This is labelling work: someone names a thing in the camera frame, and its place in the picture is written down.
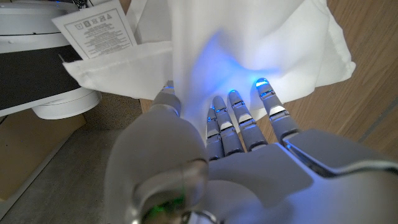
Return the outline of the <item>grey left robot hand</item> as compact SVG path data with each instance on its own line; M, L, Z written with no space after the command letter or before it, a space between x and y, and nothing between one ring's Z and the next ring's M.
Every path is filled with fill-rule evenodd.
M396 223L397 162L340 136L302 131L265 78L268 143L235 90L213 99L206 140L167 82L117 138L106 168L110 223Z

